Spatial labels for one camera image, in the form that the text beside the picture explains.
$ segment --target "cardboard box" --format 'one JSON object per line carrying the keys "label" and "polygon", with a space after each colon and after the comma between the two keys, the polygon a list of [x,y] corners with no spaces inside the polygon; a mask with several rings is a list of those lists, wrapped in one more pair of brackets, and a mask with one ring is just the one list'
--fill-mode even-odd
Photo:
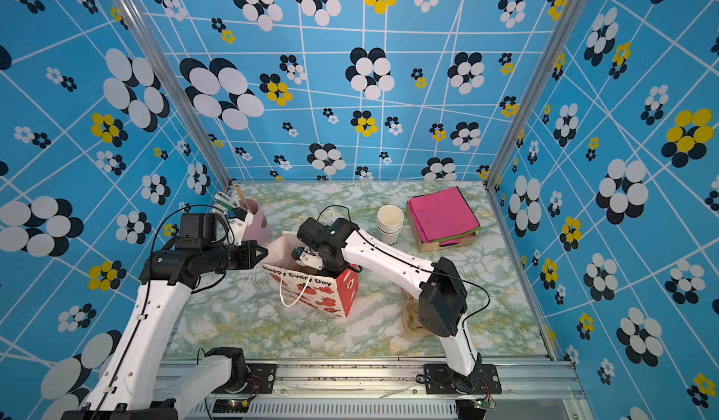
{"label": "cardboard box", "polygon": [[472,235],[463,237],[456,244],[439,245],[439,243],[440,243],[439,241],[434,241],[431,243],[423,243],[422,239],[419,238],[419,233],[417,232],[417,226],[414,225],[414,217],[412,216],[412,212],[409,209],[409,202],[407,203],[407,208],[405,209],[405,217],[408,219],[409,226],[412,228],[412,234],[414,235],[414,242],[417,244],[417,250],[419,250],[420,253],[434,252],[436,250],[444,250],[446,248],[463,247],[465,245],[470,245],[470,244],[474,243],[474,240],[477,238],[477,232],[473,232]]}
{"label": "cardboard box", "polygon": [[295,247],[304,246],[294,233],[284,232],[267,245],[268,255],[260,265],[281,284],[285,303],[297,299],[307,284],[300,298],[302,303],[335,317],[347,317],[359,288],[359,274],[347,269],[336,279],[318,276],[315,269],[301,266],[291,257]]}

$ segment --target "white rope handle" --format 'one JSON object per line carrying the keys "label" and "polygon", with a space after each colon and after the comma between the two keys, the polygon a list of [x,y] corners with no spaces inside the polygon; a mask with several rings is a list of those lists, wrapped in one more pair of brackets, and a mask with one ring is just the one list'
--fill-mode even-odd
{"label": "white rope handle", "polygon": [[300,299],[302,298],[302,295],[304,295],[304,293],[305,293],[305,290],[307,290],[307,288],[309,287],[309,284],[305,284],[305,287],[302,288],[302,292],[300,292],[300,295],[292,303],[286,304],[285,298],[282,297],[282,277],[283,276],[280,275],[280,300],[282,301],[282,304],[285,305],[285,307],[289,308],[289,307],[294,306],[294,304],[297,303],[298,301],[300,301]]}

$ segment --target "wooden stick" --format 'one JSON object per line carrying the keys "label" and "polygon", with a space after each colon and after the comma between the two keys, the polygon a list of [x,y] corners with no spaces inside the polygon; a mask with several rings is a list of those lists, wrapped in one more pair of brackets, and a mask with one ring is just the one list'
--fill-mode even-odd
{"label": "wooden stick", "polygon": [[239,199],[242,200],[242,204],[245,206],[247,211],[252,212],[252,210],[249,209],[249,203],[247,203],[247,199],[245,199],[245,195],[242,193],[238,184],[234,185],[234,190],[237,191],[237,195],[239,196]]}

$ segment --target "paper bag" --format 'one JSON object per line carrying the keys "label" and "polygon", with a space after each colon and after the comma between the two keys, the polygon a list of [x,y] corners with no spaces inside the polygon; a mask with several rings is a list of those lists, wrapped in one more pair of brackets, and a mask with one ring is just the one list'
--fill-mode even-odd
{"label": "paper bag", "polygon": [[267,257],[260,261],[273,280],[282,282],[285,302],[294,301],[308,284],[301,302],[335,317],[347,317],[359,288],[357,272],[347,269],[336,279],[318,276],[316,269],[299,265],[292,259],[292,251],[297,247],[305,247],[305,244],[295,233],[284,232],[267,245]]}

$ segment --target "stack of colored paper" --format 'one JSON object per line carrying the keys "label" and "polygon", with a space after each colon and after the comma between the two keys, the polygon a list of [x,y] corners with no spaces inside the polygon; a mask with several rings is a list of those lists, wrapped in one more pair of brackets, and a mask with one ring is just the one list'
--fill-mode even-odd
{"label": "stack of colored paper", "polygon": [[457,187],[414,197],[408,206],[422,243],[451,245],[480,229],[479,221]]}

